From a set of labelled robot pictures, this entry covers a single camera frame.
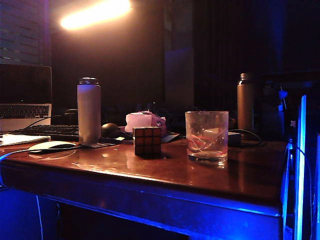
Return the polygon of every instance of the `laptop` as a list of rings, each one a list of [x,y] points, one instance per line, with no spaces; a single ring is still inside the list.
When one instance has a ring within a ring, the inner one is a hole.
[[[0,132],[50,125],[51,67],[0,64]]]

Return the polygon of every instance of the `wooden table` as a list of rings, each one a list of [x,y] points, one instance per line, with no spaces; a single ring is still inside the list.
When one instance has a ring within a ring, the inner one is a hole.
[[[276,240],[287,202],[285,148],[230,147],[224,165],[206,165],[188,159],[182,139],[162,144],[161,157],[123,144],[13,154],[0,170],[8,187],[196,238]]]

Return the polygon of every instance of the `lamp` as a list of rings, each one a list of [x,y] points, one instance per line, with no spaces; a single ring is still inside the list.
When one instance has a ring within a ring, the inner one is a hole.
[[[67,30],[85,28],[123,16],[130,9],[129,0],[104,0],[64,17],[61,25]]]

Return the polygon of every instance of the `keyboard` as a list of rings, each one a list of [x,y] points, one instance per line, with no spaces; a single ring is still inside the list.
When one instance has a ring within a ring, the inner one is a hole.
[[[1,104],[1,119],[36,119],[47,118],[49,115],[48,105],[23,105],[23,104]]]
[[[13,131],[14,134],[33,136],[51,136],[56,141],[79,141],[79,128],[77,125],[34,125]]]

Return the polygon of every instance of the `computer mouse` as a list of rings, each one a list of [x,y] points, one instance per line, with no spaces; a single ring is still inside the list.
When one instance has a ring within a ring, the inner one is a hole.
[[[106,123],[101,127],[101,137],[108,138],[111,133],[117,130],[119,130],[118,125],[111,122]]]
[[[35,144],[29,147],[31,153],[43,154],[43,153],[52,153],[61,150],[67,150],[70,148],[74,148],[76,146],[75,143],[68,141],[46,141]]]

